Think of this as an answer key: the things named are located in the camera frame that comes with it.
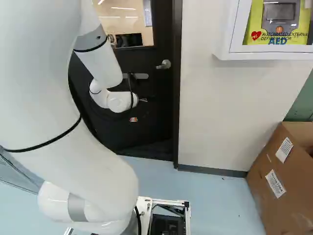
glass window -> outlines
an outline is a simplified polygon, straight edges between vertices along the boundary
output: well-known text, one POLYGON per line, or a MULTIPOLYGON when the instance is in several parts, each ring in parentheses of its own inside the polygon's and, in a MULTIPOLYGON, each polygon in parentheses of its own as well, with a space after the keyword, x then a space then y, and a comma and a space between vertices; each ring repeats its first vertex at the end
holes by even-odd
POLYGON ((112 47, 153 46, 150 0, 92 0, 112 47))

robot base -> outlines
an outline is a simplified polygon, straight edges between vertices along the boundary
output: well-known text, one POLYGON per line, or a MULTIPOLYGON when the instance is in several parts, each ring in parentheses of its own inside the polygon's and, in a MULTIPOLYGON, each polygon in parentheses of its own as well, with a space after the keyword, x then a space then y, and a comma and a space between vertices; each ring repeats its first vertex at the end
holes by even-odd
MULTIPOLYGON (((141 235, 191 235, 191 208, 188 201, 138 197, 137 208, 141 214, 141 235)), ((64 235, 90 234, 67 228, 64 235)), ((139 235, 135 212, 128 228, 121 235, 139 235)))

red heart logo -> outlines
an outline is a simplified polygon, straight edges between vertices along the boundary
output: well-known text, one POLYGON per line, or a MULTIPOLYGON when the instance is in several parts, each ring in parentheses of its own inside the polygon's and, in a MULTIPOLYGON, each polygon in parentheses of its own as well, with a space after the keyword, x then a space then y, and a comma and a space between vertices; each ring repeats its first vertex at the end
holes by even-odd
POLYGON ((251 37, 252 37, 253 40, 257 40, 261 36, 261 34, 262 34, 261 31, 259 31, 259 32, 253 31, 251 33, 251 37))

baseboard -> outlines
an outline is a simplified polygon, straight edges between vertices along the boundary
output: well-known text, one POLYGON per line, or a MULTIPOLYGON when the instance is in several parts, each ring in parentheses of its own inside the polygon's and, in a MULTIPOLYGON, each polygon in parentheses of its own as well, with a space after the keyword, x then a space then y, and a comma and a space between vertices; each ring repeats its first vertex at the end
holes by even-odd
POLYGON ((210 175, 222 175, 236 178, 245 178, 248 174, 246 171, 239 170, 226 170, 226 169, 217 169, 217 168, 209 168, 202 166, 194 166, 194 165, 183 165, 178 164, 177 167, 180 171, 188 171, 194 173, 202 173, 202 174, 210 174, 210 175))

aed cabinet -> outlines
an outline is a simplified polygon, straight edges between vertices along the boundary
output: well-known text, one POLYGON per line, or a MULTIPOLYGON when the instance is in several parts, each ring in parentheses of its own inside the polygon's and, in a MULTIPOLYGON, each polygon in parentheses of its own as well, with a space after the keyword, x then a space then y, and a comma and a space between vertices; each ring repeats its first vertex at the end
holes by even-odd
POLYGON ((220 60, 312 60, 312 0, 220 0, 220 60))

